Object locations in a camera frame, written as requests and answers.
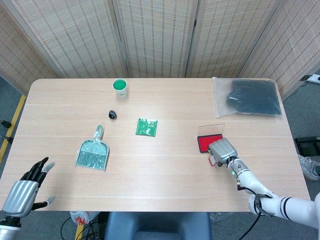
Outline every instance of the shoe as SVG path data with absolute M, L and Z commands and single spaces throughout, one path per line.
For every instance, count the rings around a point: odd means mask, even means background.
M 320 166 L 320 162 L 312 161 L 309 156 L 304 157 L 298 154 L 298 157 L 303 175 L 311 181 L 319 180 L 320 176 L 316 173 L 316 167 Z

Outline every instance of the table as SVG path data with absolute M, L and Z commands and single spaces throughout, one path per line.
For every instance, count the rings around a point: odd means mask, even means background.
M 249 196 L 227 168 L 210 167 L 209 154 L 199 153 L 198 127 L 210 124 L 225 124 L 223 136 L 267 188 L 309 199 L 282 102 L 282 117 L 216 118 L 211 78 L 128 78 L 127 98 L 113 80 L 33 83 L 0 181 L 1 206 L 13 183 L 48 156 L 55 166 L 36 200 L 56 199 L 44 210 L 248 212 Z M 156 137 L 136 135 L 138 118 L 158 120 Z M 97 125 L 110 147 L 106 171 L 76 166 Z

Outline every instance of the white plastic bag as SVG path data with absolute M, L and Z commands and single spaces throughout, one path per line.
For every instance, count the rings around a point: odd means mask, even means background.
M 212 81 L 217 118 L 235 113 L 282 115 L 273 80 L 213 77 Z
M 77 225 L 88 224 L 99 213 L 99 211 L 70 211 L 71 219 Z

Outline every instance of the dustpan handle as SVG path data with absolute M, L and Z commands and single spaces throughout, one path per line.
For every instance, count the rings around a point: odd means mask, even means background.
M 99 125 L 96 127 L 94 138 L 101 139 L 102 133 L 104 132 L 104 127 Z

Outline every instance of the paper cup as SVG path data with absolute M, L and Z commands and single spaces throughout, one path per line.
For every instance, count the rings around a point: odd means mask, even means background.
M 123 78 L 116 79 L 112 86 L 120 98 L 125 98 L 128 95 L 127 82 Z

